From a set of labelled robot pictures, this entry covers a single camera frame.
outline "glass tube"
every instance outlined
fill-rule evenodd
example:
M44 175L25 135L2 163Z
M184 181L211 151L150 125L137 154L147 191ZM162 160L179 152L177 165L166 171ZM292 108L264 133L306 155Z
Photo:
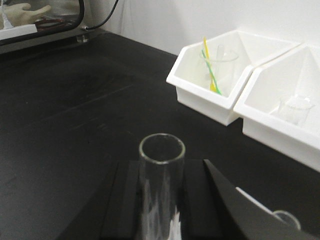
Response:
M179 138L167 133L149 135L140 143L142 240L181 239L185 150Z

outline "white wall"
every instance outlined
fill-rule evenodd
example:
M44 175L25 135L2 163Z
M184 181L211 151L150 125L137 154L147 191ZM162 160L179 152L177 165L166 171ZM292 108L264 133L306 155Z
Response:
M97 23L114 1L91 4ZM119 0L103 28L173 54L234 29L320 45L320 0Z

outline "black countertop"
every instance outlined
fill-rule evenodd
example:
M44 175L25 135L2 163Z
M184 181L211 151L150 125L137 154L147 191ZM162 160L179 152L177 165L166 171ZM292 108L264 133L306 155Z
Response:
M117 163L158 132L320 236L320 174L243 135L241 119L225 127L178 103L177 56L112 33L73 41L0 56L0 239L99 236Z

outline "white plastic bin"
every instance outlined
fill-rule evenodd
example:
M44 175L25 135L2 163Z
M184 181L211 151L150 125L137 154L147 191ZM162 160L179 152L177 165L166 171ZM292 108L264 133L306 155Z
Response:
M243 116L244 134L320 172L319 66L320 48L303 44L257 68L234 111ZM283 117L283 96L299 96L312 106L305 115L289 111Z
M229 89L222 95L209 88L209 70L201 52L203 42L181 50L166 81L176 86L180 103L227 126L239 117L233 108L254 68L281 56L299 43L234 30L207 40L212 58L219 45L223 45L226 52L233 51L238 55L233 62L234 74L228 82ZM218 86L223 88L223 85L218 82Z

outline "yellow plastic straw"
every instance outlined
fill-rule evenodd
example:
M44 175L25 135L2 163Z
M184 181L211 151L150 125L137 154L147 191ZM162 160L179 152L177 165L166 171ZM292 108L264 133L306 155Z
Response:
M221 95L221 92L220 92L220 90L219 90L219 88L218 88L218 85L217 85L217 81L216 81L215 75L214 75L214 73L212 72L212 69L211 69L210 64L208 63L208 61L209 61L210 58L209 58L209 51L208 51L208 46L207 46L207 39L206 39L206 37L203 38L203 45L204 45L204 51L205 51L205 53L204 53L204 51L202 51L202 55L203 55L203 57L204 57L204 60L205 60L205 62L206 62L206 65L207 65L207 67L208 67L208 69L209 69L210 77L211 77L210 90Z
M207 46L207 39L206 37L203 38L203 45L204 45L204 51L205 51L205 56L209 60L209 51L208 51L208 46Z

